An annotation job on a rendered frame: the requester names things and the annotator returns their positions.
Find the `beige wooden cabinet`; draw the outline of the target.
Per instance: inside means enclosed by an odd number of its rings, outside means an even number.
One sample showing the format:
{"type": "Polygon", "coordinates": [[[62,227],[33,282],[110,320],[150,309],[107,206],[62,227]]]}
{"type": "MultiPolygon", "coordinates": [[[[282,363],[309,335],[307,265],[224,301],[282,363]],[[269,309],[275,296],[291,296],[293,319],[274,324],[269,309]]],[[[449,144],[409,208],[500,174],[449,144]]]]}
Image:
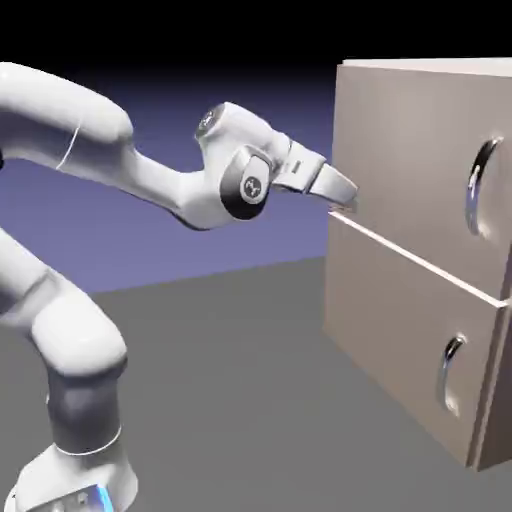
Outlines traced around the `beige wooden cabinet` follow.
{"type": "Polygon", "coordinates": [[[338,67],[324,328],[454,458],[512,461],[512,58],[338,67]]]}

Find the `beige cabinet door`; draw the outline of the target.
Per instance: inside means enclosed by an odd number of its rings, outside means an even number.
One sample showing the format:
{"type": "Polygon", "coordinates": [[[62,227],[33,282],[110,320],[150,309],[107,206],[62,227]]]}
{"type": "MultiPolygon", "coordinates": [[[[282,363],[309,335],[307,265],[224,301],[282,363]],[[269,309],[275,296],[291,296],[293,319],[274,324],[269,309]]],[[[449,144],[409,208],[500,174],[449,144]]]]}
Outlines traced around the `beige cabinet door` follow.
{"type": "Polygon", "coordinates": [[[325,330],[461,464],[512,460],[512,299],[475,290],[351,219],[328,216],[325,330]],[[436,399],[449,339],[467,343],[449,371],[460,414],[436,399]]]}
{"type": "Polygon", "coordinates": [[[512,59],[343,63],[333,162],[358,185],[358,223],[495,299],[512,295],[512,59]],[[496,136],[475,236],[467,181],[496,136]]]}

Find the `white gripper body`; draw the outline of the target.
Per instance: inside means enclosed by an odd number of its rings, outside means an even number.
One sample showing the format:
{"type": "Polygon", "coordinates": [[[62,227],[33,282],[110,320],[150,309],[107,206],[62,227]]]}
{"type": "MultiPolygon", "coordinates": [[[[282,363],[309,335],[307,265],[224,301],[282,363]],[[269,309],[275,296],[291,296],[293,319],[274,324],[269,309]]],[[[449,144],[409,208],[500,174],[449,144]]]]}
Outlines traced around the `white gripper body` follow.
{"type": "Polygon", "coordinates": [[[356,202],[358,187],[339,170],[324,163],[309,188],[309,194],[341,208],[352,208],[356,202]]]}

